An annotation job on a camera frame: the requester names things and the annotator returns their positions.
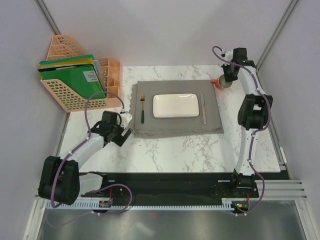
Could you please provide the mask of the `orange mug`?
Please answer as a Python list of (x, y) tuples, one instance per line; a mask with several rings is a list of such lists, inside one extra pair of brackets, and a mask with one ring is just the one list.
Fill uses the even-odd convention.
[(210, 82), (218, 89), (228, 89), (232, 86), (233, 82), (227, 82), (224, 75), (218, 78), (211, 79)]

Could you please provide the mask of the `grey placemat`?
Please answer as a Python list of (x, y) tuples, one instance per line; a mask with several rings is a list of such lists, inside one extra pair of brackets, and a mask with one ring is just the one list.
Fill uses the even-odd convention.
[[(197, 117), (165, 119), (154, 117), (153, 98), (155, 95), (195, 94), (201, 101), (200, 91), (204, 95), (206, 124), (203, 122), (200, 103)], [(141, 94), (144, 94), (145, 97), (144, 123), (141, 123)], [(155, 139), (224, 133), (216, 92), (209, 80), (138, 81), (132, 86), (130, 96), (129, 113), (133, 119), (129, 127), (133, 129), (136, 136)]]

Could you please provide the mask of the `knife pink handle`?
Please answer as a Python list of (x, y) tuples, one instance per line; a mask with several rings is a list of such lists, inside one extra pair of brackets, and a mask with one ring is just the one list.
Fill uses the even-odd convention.
[(206, 120), (206, 110), (205, 110), (205, 98), (202, 91), (200, 91), (200, 98), (201, 98), (203, 124), (206, 125), (207, 120)]

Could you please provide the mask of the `gold fork green handle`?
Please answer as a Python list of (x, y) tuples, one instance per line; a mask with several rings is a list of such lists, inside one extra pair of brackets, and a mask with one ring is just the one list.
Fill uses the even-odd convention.
[(145, 103), (145, 95), (142, 93), (140, 95), (140, 103), (141, 103), (141, 123), (145, 123), (145, 111), (144, 111), (144, 103)]

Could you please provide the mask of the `white rectangular plate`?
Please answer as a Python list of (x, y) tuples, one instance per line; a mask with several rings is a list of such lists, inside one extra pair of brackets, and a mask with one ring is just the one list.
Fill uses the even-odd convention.
[(200, 113), (198, 97), (194, 93), (155, 95), (152, 110), (157, 119), (194, 118)]

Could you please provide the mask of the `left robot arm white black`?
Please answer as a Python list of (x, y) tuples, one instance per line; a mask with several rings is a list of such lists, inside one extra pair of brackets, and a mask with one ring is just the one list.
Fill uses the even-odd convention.
[(133, 132), (129, 128), (132, 119), (127, 111), (104, 111), (101, 120), (89, 126), (84, 139), (72, 149), (60, 156), (48, 156), (40, 177), (39, 197), (49, 200), (54, 209), (72, 205), (81, 190), (80, 168), (107, 144), (121, 147)]

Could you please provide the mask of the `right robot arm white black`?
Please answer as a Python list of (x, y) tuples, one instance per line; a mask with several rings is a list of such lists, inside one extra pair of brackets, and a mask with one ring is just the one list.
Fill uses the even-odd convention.
[(255, 153), (260, 132), (270, 124), (273, 97), (267, 95), (257, 80), (256, 66), (247, 57), (247, 49), (238, 47), (226, 53), (222, 66), (226, 83), (239, 80), (244, 91), (244, 99), (237, 114), (241, 127), (241, 144), (238, 161), (233, 170), (229, 191), (235, 197), (250, 194), (257, 197), (254, 171)]

